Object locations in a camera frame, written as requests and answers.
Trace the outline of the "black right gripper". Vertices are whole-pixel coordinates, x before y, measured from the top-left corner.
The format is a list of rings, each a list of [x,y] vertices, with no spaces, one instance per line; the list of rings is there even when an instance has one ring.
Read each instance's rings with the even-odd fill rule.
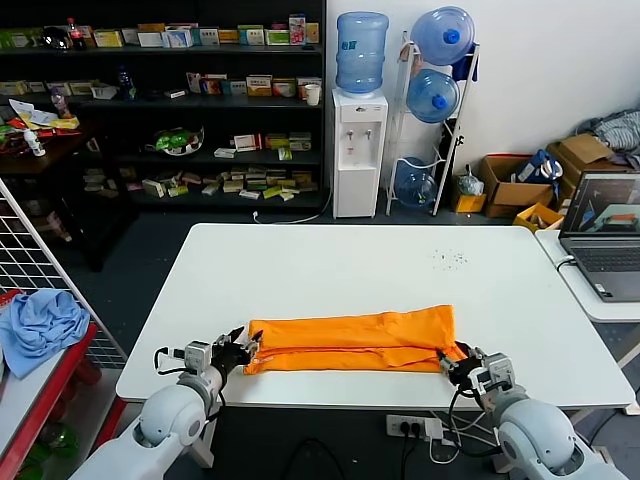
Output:
[[[455,344],[456,352],[462,360],[454,361],[442,350],[437,349],[440,369],[452,385],[459,388],[477,388],[486,380],[483,352],[464,342],[456,341]]]

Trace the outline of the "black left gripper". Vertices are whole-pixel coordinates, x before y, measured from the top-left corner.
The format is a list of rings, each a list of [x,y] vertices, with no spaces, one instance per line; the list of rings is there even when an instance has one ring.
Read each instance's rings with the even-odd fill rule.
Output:
[[[243,331],[243,326],[237,327],[214,341],[211,365],[220,372],[230,373],[236,367],[248,365],[249,359],[253,359],[259,350],[263,331],[250,334],[244,344],[236,343]]]

